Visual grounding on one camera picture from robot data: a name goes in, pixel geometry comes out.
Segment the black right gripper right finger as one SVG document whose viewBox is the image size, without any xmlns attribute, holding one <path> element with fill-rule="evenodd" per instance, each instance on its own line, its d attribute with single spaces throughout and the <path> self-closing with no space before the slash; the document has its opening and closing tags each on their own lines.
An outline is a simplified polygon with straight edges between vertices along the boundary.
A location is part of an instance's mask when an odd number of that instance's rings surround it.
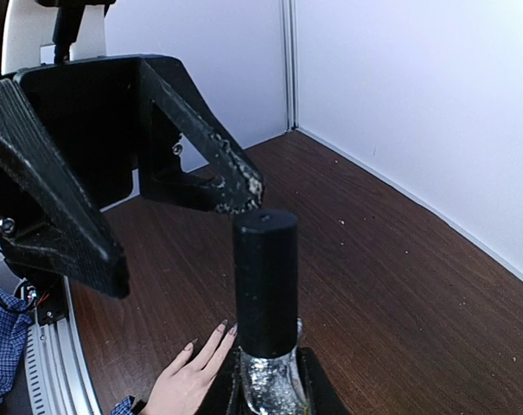
<svg viewBox="0 0 523 415">
<path fill-rule="evenodd" d="M 348 415 L 350 413 L 311 348 L 298 350 L 298 367 L 308 402 L 308 414 Z"/>
</svg>

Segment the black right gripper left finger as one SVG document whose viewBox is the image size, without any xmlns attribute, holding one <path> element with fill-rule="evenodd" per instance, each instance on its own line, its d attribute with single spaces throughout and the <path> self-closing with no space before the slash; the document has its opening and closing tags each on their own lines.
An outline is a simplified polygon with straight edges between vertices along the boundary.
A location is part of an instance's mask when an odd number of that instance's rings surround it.
<svg viewBox="0 0 523 415">
<path fill-rule="evenodd" d="M 201 402 L 197 415 L 245 414 L 240 378 L 240 350 L 232 348 Z"/>
</svg>

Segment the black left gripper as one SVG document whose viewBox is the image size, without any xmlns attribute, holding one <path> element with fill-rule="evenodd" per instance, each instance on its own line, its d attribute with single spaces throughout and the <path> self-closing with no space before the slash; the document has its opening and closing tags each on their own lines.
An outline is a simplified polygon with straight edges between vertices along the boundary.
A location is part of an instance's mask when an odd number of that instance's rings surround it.
<svg viewBox="0 0 523 415">
<path fill-rule="evenodd" d="M 143 198 L 219 214 L 262 206 L 262 173 L 176 58 L 126 55 L 28 67 L 0 80 L 0 172 L 29 196 L 22 210 L 41 210 L 28 227 L 0 231 L 10 263 L 111 297 L 129 295 L 123 247 L 98 208 L 132 194 L 136 97 L 145 140 L 138 152 Z M 182 169 L 183 139 L 214 176 Z"/>
</svg>

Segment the clear nail polish bottle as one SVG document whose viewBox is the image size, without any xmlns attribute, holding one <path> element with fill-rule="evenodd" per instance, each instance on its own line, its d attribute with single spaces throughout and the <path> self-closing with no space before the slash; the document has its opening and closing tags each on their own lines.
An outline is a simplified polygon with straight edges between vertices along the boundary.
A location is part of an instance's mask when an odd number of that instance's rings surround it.
<svg viewBox="0 0 523 415">
<path fill-rule="evenodd" d="M 276 358 L 254 357 L 239 347 L 239 375 L 247 414 L 309 414 L 297 362 L 303 321 L 297 318 L 292 350 Z"/>
</svg>

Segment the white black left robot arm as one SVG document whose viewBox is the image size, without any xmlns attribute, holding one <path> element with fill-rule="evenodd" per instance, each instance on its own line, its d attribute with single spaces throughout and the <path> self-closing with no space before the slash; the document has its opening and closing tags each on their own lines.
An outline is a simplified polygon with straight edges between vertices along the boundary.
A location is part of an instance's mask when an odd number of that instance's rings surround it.
<svg viewBox="0 0 523 415">
<path fill-rule="evenodd" d="M 105 53 L 105 1 L 0 1 L 0 250 L 41 284 L 129 294 L 101 209 L 133 189 L 221 214 L 259 208 L 264 179 L 183 63 Z"/>
</svg>

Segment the mannequin hand with painted nails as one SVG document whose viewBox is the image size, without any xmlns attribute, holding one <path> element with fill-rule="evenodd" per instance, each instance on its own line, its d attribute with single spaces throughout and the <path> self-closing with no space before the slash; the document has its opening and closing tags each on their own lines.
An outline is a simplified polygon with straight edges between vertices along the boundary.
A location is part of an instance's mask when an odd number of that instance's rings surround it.
<svg viewBox="0 0 523 415">
<path fill-rule="evenodd" d="M 142 414 L 194 414 L 231 350 L 238 325 L 221 322 L 197 355 L 189 342 L 162 371 L 153 386 Z"/>
</svg>

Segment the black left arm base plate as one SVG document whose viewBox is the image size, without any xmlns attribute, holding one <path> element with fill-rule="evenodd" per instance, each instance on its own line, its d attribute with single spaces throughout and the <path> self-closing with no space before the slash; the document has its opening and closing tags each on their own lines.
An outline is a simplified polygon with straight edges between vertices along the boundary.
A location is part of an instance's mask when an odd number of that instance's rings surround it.
<svg viewBox="0 0 523 415">
<path fill-rule="evenodd" d="M 46 283 L 44 290 L 36 289 L 29 281 L 23 280 L 16 287 L 14 294 L 28 303 L 33 302 L 34 319 L 40 327 L 57 323 L 68 317 L 64 278 L 53 278 Z"/>
</svg>

